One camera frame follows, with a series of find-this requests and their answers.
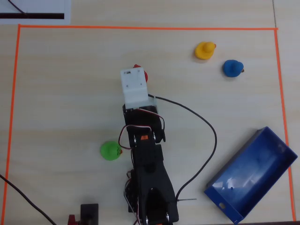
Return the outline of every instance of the table surface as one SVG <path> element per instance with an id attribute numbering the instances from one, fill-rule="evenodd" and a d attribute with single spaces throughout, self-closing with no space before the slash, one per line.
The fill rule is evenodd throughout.
<path id="1" fill-rule="evenodd" d="M 300 124 L 296 0 L 166 0 L 126 3 L 72 1 L 72 25 L 155 27 L 279 27 L 278 42 L 290 147 L 299 155 Z M 5 174 L 17 27 L 0 26 L 0 171 Z M 195 46 L 214 41 L 213 57 L 201 63 Z M 227 59 L 245 73 L 226 79 Z M 22 28 L 15 85 L 9 179 L 58 224 L 82 203 L 99 203 L 99 224 L 132 224 L 122 190 L 131 169 L 129 152 L 104 161 L 99 146 L 116 140 L 124 125 L 120 70 L 142 65 L 148 91 L 191 107 L 216 129 L 217 151 L 180 194 L 179 225 L 226 224 L 227 217 L 204 195 L 207 181 L 256 129 L 269 126 L 285 139 L 272 30 L 82 30 Z M 210 128 L 189 112 L 158 102 L 166 121 L 164 164 L 175 192 L 210 155 Z M 300 213 L 298 160 L 292 166 L 296 215 Z M 5 224 L 48 224 L 11 187 Z M 286 172 L 244 222 L 291 221 Z"/>

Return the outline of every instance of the blue object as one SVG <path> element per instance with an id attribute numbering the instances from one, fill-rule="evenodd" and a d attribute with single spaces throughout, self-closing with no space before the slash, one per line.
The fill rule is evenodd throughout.
<path id="1" fill-rule="evenodd" d="M 238 224 L 297 155 L 269 128 L 258 130 L 207 184 L 205 194 Z"/>
<path id="2" fill-rule="evenodd" d="M 244 65 L 237 60 L 227 60 L 223 65 L 223 72 L 228 77 L 237 77 L 241 74 Z"/>

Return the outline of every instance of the green ball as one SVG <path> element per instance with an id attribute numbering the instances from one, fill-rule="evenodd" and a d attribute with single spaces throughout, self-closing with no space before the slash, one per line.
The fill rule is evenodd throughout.
<path id="1" fill-rule="evenodd" d="M 116 142 L 105 142 L 100 148 L 100 154 L 108 161 L 113 161 L 119 158 L 122 154 L 121 146 Z"/>

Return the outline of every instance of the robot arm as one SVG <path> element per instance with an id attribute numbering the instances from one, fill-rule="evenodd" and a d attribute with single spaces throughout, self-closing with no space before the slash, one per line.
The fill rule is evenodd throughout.
<path id="1" fill-rule="evenodd" d="M 125 195 L 145 225 L 171 225 L 179 220 L 172 183 L 164 167 L 161 145 L 165 131 L 155 100 L 149 99 L 143 68 L 121 71 L 123 113 L 132 151 L 131 181 Z"/>

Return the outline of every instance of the yellow rubber duck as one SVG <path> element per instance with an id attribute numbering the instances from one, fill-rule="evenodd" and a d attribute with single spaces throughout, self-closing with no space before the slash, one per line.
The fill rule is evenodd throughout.
<path id="1" fill-rule="evenodd" d="M 201 60 L 209 60 L 216 48 L 216 44 L 209 42 L 201 42 L 195 49 L 195 56 Z"/>

